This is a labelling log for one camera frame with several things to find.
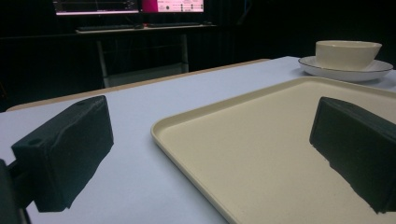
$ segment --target white bowl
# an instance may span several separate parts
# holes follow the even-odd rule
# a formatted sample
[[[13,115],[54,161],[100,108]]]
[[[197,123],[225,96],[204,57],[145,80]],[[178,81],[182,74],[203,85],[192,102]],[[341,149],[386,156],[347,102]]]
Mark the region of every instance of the white bowl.
[[[318,41],[316,59],[322,68],[359,71],[373,62],[381,47],[381,44],[363,41]]]

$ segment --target tray rim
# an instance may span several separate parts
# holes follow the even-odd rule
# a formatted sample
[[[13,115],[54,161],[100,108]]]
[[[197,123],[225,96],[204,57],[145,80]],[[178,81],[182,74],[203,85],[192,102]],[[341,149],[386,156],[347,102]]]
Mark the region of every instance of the tray rim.
[[[282,91],[286,88],[302,85],[308,82],[333,85],[341,88],[353,87],[356,91],[365,91],[368,93],[379,94],[382,96],[396,99],[395,91],[387,91],[374,87],[362,86],[360,84],[345,82],[341,80],[334,80],[326,77],[298,77],[293,80],[281,82],[273,86],[261,88],[255,91],[249,91],[234,97],[217,101],[209,105],[199,106],[185,112],[177,113],[175,115],[159,119],[151,126],[151,136],[153,137],[154,142],[160,147],[162,152],[166,154],[166,156],[172,161],[172,163],[178,168],[178,170],[181,171],[181,173],[190,180],[190,182],[200,191],[200,193],[205,196],[207,200],[210,201],[210,203],[225,217],[228,222],[239,223],[238,218],[236,216],[233,216],[233,214],[228,211],[226,205],[222,204],[219,200],[217,200],[215,195],[210,193],[210,191],[205,188],[205,184],[195,178],[194,174],[192,172],[189,172],[187,166],[183,162],[178,161],[175,154],[172,153],[168,148],[166,148],[165,144],[163,143],[163,141],[161,141],[157,133],[161,133],[162,130],[178,125],[187,120],[197,119],[213,112],[220,111],[228,107],[238,105],[240,103],[248,102],[249,100],[253,100],[257,97],[262,97],[264,95]]]

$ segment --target keyboard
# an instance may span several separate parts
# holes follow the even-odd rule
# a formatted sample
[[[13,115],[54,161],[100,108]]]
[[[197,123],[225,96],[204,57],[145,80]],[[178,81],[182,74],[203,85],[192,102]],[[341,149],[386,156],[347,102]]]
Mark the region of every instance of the keyboard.
[[[148,23],[149,28],[178,27],[178,26],[199,26],[199,22],[170,22],[170,23]]]
[[[81,26],[77,30],[81,32],[86,31],[106,31],[106,30],[126,30],[134,29],[134,25],[101,25],[101,26]]]

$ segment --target computer screen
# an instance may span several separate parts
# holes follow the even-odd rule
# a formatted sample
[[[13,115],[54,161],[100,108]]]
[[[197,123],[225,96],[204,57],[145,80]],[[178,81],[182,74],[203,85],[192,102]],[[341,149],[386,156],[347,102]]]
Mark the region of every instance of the computer screen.
[[[52,0],[58,16],[138,13],[138,0]]]
[[[141,0],[142,12],[204,12],[204,0]]]

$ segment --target white desk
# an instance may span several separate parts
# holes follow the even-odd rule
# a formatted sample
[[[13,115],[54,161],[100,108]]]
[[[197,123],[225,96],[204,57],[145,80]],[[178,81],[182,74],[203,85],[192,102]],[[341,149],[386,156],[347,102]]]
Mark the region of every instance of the white desk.
[[[155,145],[151,125],[164,117],[307,76],[285,57],[106,93],[115,144],[70,209],[38,213],[33,223],[226,223]],[[396,71],[361,83],[396,91]],[[0,114],[0,158],[11,145],[80,99]]]

